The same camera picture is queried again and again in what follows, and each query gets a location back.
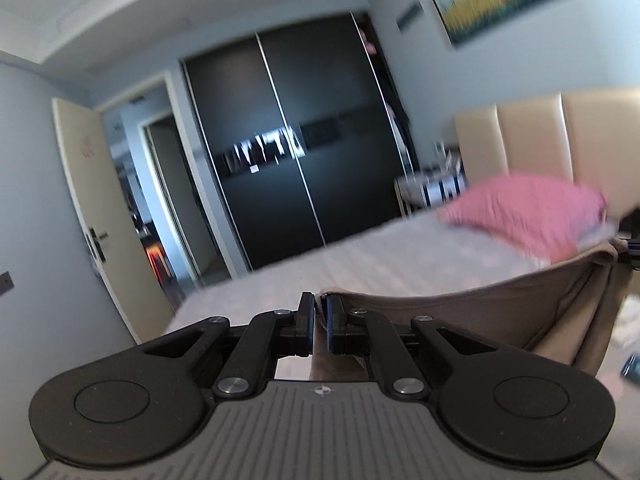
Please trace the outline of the taupe long sleeve shirt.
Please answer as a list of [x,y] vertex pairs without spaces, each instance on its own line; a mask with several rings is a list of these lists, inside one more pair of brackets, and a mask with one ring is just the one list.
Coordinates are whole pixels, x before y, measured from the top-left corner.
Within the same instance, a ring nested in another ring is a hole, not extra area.
[[341,294],[352,306],[383,313],[397,325],[431,315],[595,375],[634,274],[625,252],[611,240],[544,270],[450,294]]

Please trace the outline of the polka dot bed sheet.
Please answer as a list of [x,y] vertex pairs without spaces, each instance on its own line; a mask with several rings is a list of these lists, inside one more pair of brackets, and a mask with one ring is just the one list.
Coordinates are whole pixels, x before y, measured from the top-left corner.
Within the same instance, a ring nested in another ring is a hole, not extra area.
[[[622,243],[611,223],[596,226],[580,239],[574,257],[611,240]],[[554,264],[492,235],[446,226],[434,212],[421,212],[192,292],[170,328],[178,330],[211,316],[242,325],[260,312],[295,309],[303,292],[316,297],[343,290],[436,296],[504,282]]]

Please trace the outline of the white bedroom door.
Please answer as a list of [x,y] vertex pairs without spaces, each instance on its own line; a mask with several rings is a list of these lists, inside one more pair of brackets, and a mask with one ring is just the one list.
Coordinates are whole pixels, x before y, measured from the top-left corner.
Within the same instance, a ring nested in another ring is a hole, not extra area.
[[59,98],[52,100],[52,112],[70,196],[94,264],[132,338],[154,339],[174,309],[130,218],[101,115]]

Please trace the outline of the white bedside table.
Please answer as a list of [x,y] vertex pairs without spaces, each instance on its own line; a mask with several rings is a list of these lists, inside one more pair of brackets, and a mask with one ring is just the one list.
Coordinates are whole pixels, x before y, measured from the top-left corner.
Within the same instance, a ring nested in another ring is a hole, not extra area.
[[395,192],[403,217],[419,209],[432,209],[455,200],[466,189],[462,171],[420,171],[395,180]]

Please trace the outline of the black sliding wardrobe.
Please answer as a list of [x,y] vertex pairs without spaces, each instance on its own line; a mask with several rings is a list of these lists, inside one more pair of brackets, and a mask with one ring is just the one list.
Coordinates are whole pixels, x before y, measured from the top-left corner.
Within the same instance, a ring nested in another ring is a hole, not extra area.
[[353,16],[258,32],[183,71],[252,269],[399,216],[402,136]]

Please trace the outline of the pink pillow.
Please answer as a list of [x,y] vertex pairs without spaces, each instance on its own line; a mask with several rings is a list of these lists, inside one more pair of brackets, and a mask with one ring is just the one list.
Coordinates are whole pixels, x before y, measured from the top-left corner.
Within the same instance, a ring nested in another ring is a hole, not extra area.
[[483,231],[527,255],[557,263],[578,253],[578,242],[600,226],[602,193],[588,185],[538,174],[504,174],[472,185],[439,208],[448,226]]

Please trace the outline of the black smartphone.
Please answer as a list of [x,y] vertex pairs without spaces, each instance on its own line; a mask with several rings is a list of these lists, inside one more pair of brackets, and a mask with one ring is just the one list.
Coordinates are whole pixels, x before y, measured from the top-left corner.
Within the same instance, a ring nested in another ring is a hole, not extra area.
[[640,354],[633,353],[625,362],[620,370],[620,376],[628,380],[628,382],[640,382]]

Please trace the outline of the cream padded headboard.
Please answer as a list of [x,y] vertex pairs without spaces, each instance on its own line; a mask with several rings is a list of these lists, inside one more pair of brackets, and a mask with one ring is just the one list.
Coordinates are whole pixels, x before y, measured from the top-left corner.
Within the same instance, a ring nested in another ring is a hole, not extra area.
[[608,218],[639,208],[639,89],[558,92],[454,115],[466,180],[540,174],[600,191]]

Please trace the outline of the grey wall switch plate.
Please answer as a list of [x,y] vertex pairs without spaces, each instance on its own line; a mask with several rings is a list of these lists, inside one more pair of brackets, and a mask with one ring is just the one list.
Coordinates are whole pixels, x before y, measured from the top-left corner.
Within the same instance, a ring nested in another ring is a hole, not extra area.
[[0,274],[0,296],[14,287],[13,280],[9,271],[4,271]]

